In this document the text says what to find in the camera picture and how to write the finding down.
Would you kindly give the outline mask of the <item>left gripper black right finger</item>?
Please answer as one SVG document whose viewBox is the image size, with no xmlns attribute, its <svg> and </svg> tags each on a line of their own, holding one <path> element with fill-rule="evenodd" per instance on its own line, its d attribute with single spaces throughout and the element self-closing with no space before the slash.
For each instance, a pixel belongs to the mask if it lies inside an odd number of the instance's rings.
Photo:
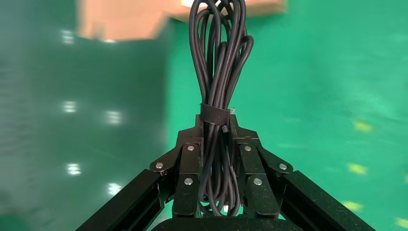
<svg viewBox="0 0 408 231">
<path fill-rule="evenodd" d="M 371 226 L 310 178 L 266 150 L 258 134 L 229 117 L 240 161 L 243 228 L 251 231 L 370 231 Z"/>
</svg>

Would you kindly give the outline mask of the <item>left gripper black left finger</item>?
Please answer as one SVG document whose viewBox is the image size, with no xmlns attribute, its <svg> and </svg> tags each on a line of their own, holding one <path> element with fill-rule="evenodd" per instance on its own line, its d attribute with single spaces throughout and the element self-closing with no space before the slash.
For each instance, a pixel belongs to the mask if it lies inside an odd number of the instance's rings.
<svg viewBox="0 0 408 231">
<path fill-rule="evenodd" d="M 79 231 L 180 231 L 176 218 L 199 214 L 203 122 L 181 130 L 173 149 L 150 164 L 87 219 Z"/>
</svg>

